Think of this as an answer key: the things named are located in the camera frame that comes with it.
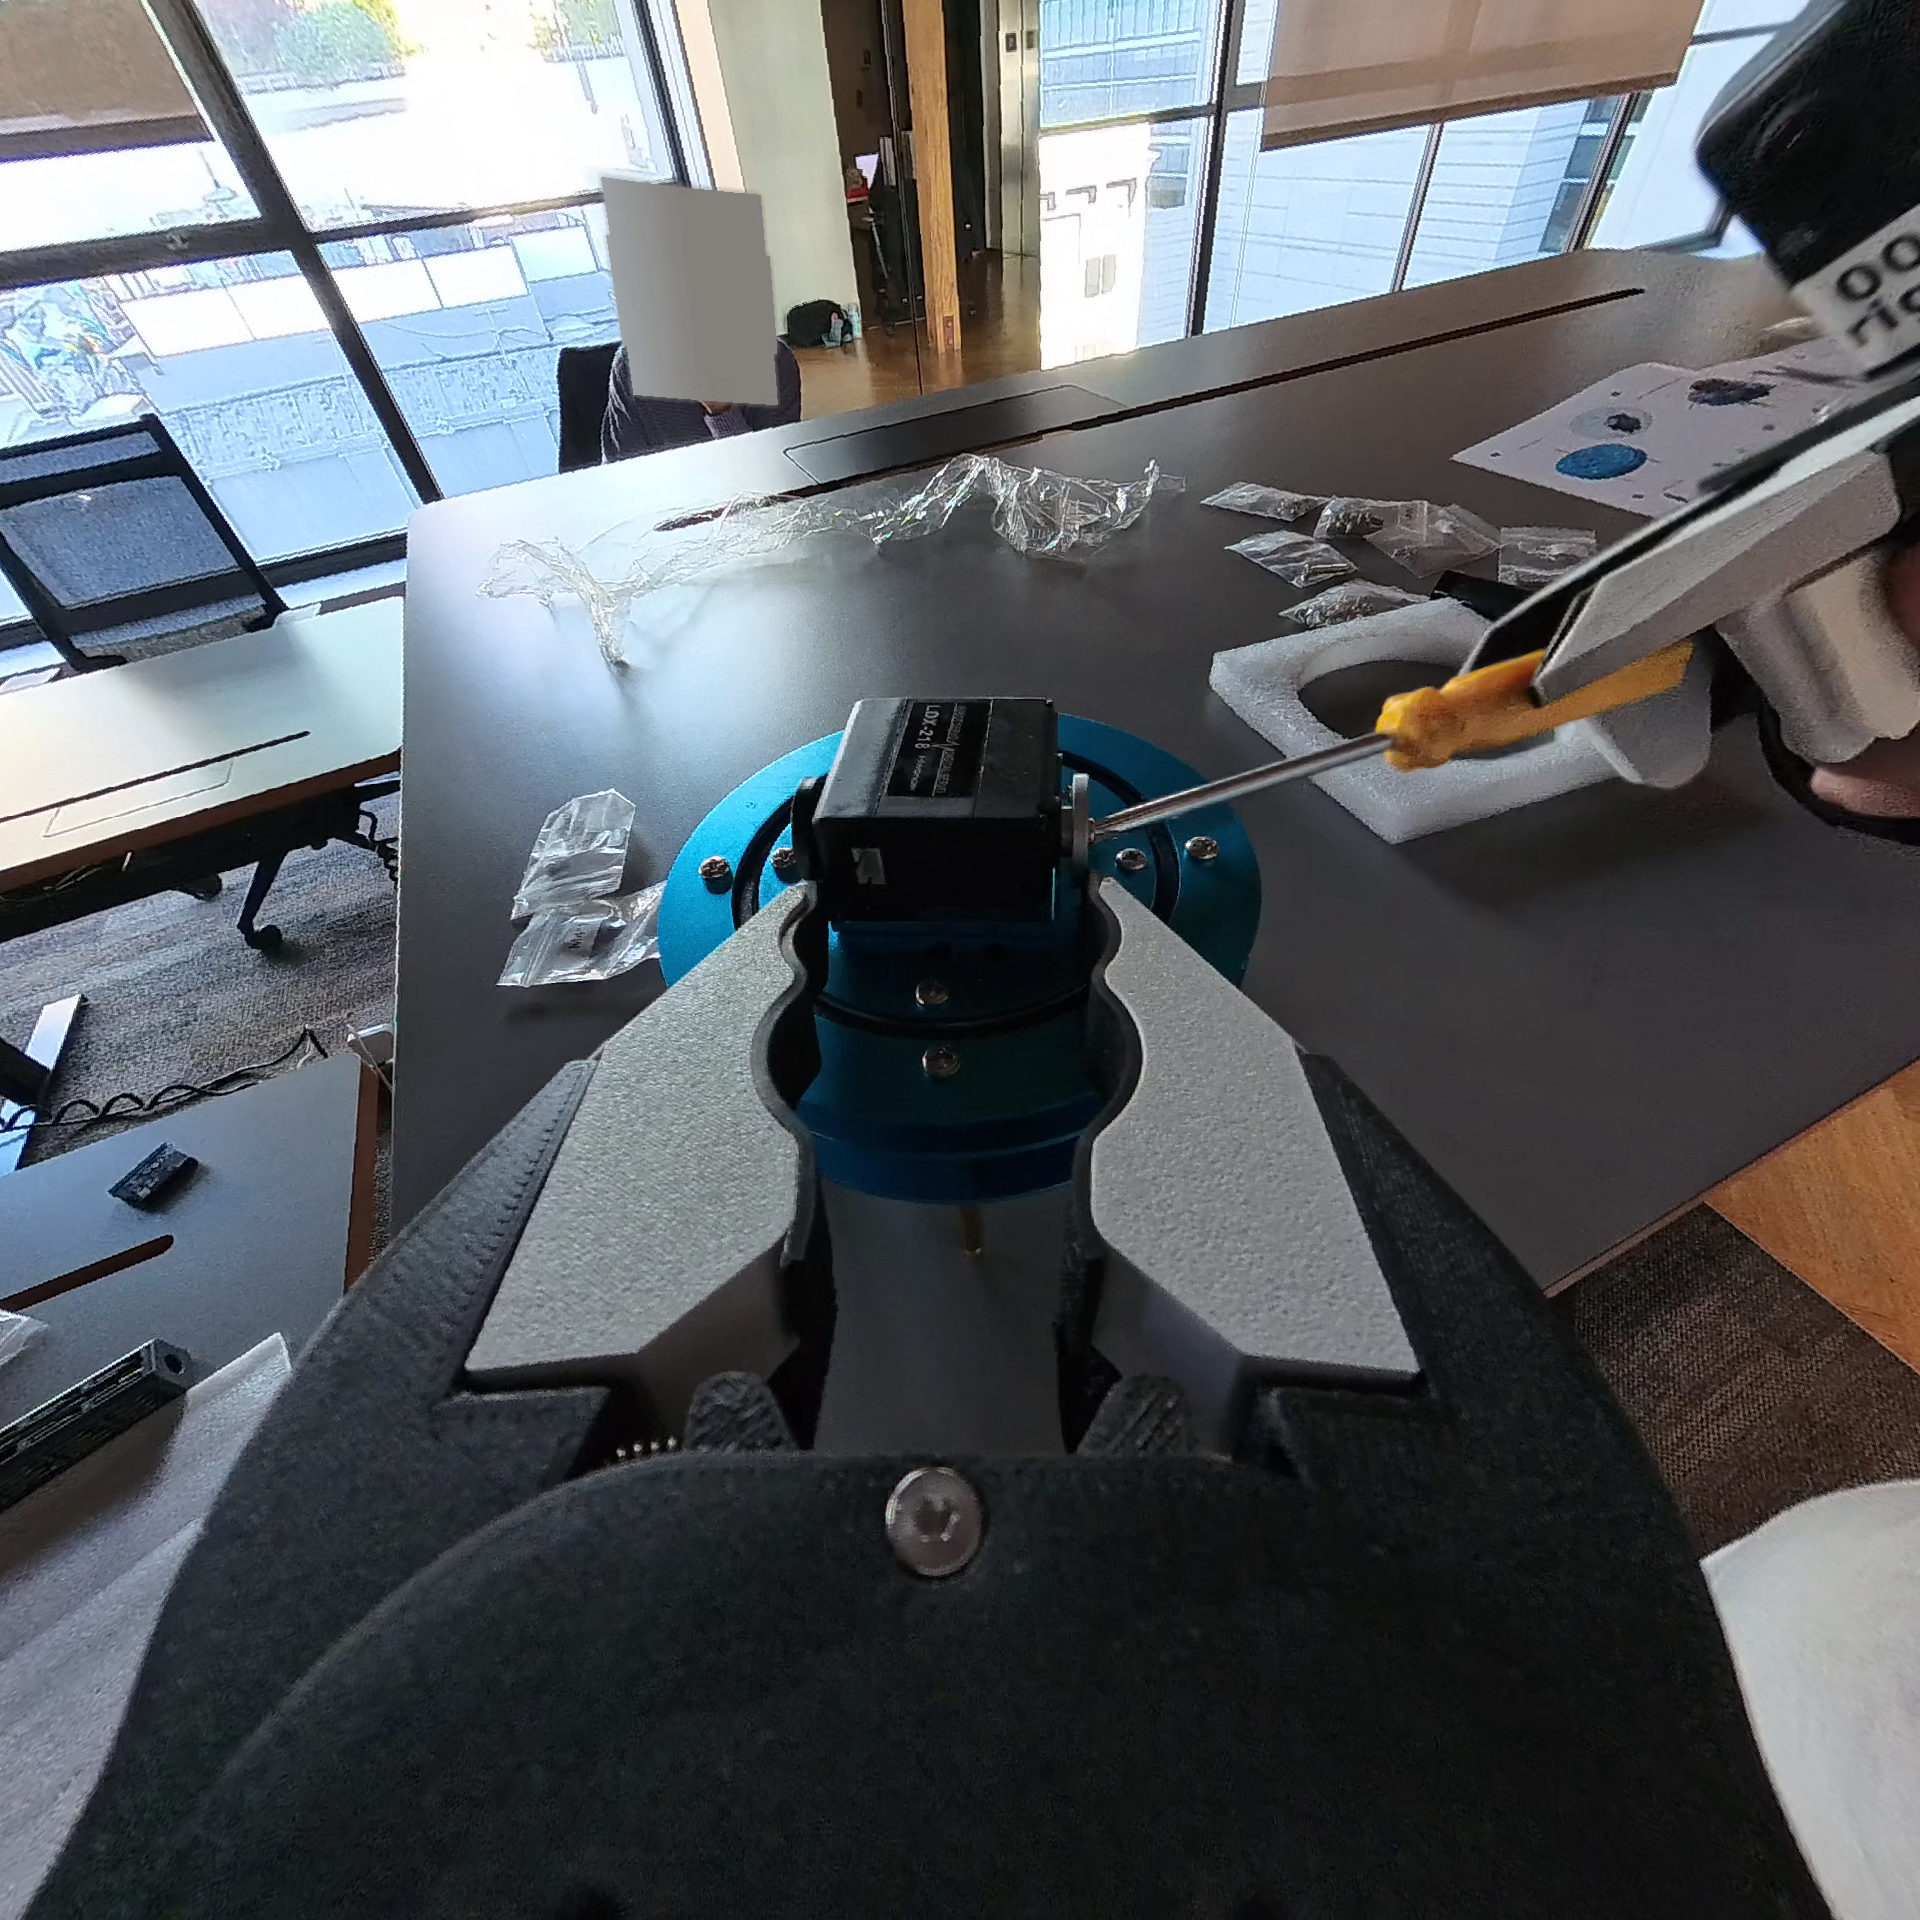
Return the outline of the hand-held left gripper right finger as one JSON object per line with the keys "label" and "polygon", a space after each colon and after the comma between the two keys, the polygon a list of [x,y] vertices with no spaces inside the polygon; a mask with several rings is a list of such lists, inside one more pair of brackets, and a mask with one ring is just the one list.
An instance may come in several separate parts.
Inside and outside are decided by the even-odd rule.
{"label": "hand-held left gripper right finger", "polygon": [[1171,1382],[1200,1450],[1242,1443],[1263,1386],[1415,1384],[1294,1041],[1117,880],[1088,886],[1088,950],[1063,1427],[1107,1374]]}

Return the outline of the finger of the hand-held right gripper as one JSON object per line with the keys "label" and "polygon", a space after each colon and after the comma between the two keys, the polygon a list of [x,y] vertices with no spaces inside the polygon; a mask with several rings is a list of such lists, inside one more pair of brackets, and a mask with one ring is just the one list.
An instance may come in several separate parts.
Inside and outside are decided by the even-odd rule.
{"label": "finger of the hand-held right gripper", "polygon": [[1695,504],[1749,490],[1777,474],[1784,465],[1807,453],[1824,451],[1832,445],[1850,442],[1850,437],[1865,437],[1865,445],[1879,445],[1888,433],[1914,422],[1917,407],[1919,377],[1870,382],[1787,439],[1773,439],[1739,462],[1706,477],[1695,493]]}
{"label": "finger of the hand-held right gripper", "polygon": [[1535,657],[1553,704],[1727,627],[1779,709],[1902,709],[1905,633],[1879,558],[1856,560],[1902,523],[1902,449],[1803,449],[1535,592],[1467,669]]}

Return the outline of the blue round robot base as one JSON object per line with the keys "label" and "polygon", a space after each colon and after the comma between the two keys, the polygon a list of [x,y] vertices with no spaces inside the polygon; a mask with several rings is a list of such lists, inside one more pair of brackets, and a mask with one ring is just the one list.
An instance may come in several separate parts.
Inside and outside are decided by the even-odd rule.
{"label": "blue round robot base", "polygon": [[[839,733],[737,785],[694,830],[664,880],[658,960],[667,987],[698,970],[793,873],[793,798],[826,779]],[[1157,801],[1199,773],[1144,736],[1066,713],[1058,787],[1088,779],[1090,811]],[[1047,904],[986,896],[986,855],[960,880],[919,864],[907,920],[831,920],[829,977],[814,1002],[822,1067],[799,1114],[829,1182],[929,1205],[974,1205],[1070,1182],[1073,1153],[1104,1095],[1088,1070],[1094,958],[1086,883],[1067,864]],[[1240,986],[1263,886],[1248,833],[1225,805],[1095,843],[1112,879]]]}

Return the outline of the yellow-handled screwdriver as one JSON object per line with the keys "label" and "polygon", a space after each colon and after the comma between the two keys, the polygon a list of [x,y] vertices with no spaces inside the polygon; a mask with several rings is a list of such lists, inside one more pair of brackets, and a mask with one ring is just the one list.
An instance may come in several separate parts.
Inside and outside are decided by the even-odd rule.
{"label": "yellow-handled screwdriver", "polygon": [[1678,689],[1690,670],[1693,641],[1619,669],[1568,697],[1544,703],[1533,691],[1545,654],[1518,657],[1462,674],[1441,689],[1415,689],[1387,699],[1379,729],[1322,752],[1275,759],[1211,785],[1123,807],[1104,819],[1088,817],[1088,801],[1073,801],[1073,846],[1086,846],[1125,833],[1163,825],[1190,811],[1240,801],[1270,787],[1309,779],[1347,763],[1385,758],[1403,773],[1432,770],[1451,759],[1498,752],[1521,741],[1591,721],[1616,709],[1662,697]]}

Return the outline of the black servo motor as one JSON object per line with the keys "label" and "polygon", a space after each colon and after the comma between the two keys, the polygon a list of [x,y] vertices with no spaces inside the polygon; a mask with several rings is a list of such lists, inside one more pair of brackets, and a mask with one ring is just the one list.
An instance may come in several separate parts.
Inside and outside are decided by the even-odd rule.
{"label": "black servo motor", "polygon": [[792,817],[834,929],[1041,926],[1066,855],[1058,713],[1047,699],[856,704]]}

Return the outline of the light desk with wheeled legs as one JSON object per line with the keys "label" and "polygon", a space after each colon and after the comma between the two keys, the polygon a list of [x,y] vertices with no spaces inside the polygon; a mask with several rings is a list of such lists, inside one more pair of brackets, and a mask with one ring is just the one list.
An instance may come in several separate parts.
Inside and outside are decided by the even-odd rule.
{"label": "light desk with wheeled legs", "polygon": [[251,864],[238,929],[285,858],[373,851],[365,809],[398,789],[402,602],[125,663],[3,703],[3,937],[193,891]]}

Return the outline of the person's right hand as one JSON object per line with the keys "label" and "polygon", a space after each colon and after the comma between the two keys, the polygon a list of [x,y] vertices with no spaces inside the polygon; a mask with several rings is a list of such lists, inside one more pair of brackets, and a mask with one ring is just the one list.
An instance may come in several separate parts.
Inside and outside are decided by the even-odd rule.
{"label": "person's right hand", "polygon": [[[1919,650],[1919,546],[1902,550],[1887,570],[1887,603],[1894,623]],[[1907,736],[1883,739],[1855,759],[1817,763],[1810,791],[1851,819],[1870,824],[1917,824],[1919,819],[1919,728]]]}

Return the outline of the open instruction booklet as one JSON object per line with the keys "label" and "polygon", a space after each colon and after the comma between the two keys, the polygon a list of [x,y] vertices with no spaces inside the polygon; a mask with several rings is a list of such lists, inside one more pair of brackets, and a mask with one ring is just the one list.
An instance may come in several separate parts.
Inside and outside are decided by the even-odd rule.
{"label": "open instruction booklet", "polygon": [[1787,442],[1858,379],[1829,343],[1714,368],[1642,363],[1464,449],[1456,459],[1622,513],[1662,518],[1714,474]]}

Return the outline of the small clear plastic bag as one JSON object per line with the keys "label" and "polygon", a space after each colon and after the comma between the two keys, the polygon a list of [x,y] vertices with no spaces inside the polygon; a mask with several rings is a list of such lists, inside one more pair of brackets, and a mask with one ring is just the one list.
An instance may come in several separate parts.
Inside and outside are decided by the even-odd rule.
{"label": "small clear plastic bag", "polygon": [[662,883],[624,896],[547,907],[515,941],[502,987],[606,981],[658,958]]}
{"label": "small clear plastic bag", "polygon": [[626,869],[635,805],[616,789],[591,793],[552,811],[536,837],[513,920],[573,913],[613,898]]}

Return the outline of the group of screw bags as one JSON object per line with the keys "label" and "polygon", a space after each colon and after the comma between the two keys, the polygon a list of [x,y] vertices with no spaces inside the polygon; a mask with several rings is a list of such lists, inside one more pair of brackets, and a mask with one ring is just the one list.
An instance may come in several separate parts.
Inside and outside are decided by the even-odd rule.
{"label": "group of screw bags", "polygon": [[1233,543],[1233,554],[1288,589],[1309,590],[1282,611],[1301,632],[1430,599],[1499,617],[1598,554],[1587,530],[1495,528],[1466,509],[1425,499],[1306,496],[1234,482],[1206,505],[1265,523],[1263,534]]}

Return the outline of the beige roller blind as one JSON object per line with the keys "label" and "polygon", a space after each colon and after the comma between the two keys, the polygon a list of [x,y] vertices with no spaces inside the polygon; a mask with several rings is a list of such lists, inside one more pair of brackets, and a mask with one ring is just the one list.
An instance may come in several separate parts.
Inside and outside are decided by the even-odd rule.
{"label": "beige roller blind", "polygon": [[1282,3],[1263,146],[1670,85],[1699,3]]}

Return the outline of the black-framed window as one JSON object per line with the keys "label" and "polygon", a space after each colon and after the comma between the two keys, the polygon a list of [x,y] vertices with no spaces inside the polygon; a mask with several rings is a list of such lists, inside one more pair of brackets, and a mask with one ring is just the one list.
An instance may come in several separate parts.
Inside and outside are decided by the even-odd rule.
{"label": "black-framed window", "polygon": [[299,579],[561,459],[603,174],[706,185],[670,5],[146,5],[211,143],[3,166],[3,445],[165,422]]}
{"label": "black-framed window", "polygon": [[1695,166],[1787,5],[1703,5],[1671,85],[1263,152],[1282,5],[995,5],[999,239],[1046,368],[1574,249],[1749,249]]}

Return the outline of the white foam square with hole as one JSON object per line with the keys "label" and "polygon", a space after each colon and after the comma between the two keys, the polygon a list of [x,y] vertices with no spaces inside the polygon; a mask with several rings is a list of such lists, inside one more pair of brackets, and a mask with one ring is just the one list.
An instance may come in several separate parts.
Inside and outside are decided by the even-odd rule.
{"label": "white foam square with hole", "polygon": [[[1373,728],[1359,709],[1338,709],[1338,697],[1373,689],[1384,699],[1451,682],[1483,629],[1482,614],[1435,594],[1216,654],[1210,685],[1280,758],[1301,758]],[[1385,843],[1399,846],[1622,778],[1600,725],[1581,722],[1432,773],[1399,773],[1365,759],[1319,775],[1315,785]]]}

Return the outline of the wooden pillar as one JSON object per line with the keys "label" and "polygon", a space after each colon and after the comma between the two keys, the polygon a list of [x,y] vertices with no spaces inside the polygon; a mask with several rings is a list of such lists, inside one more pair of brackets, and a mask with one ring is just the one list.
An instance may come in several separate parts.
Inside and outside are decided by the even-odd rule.
{"label": "wooden pillar", "polygon": [[953,385],[963,373],[963,302],[957,277],[944,5],[901,3],[901,13],[926,328],[943,382]]}

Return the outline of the brown roller blind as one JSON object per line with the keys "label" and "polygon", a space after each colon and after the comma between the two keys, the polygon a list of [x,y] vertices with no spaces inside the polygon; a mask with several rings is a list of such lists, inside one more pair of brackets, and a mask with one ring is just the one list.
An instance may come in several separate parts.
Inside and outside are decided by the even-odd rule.
{"label": "brown roller blind", "polygon": [[3,5],[3,161],[211,139],[146,5]]}

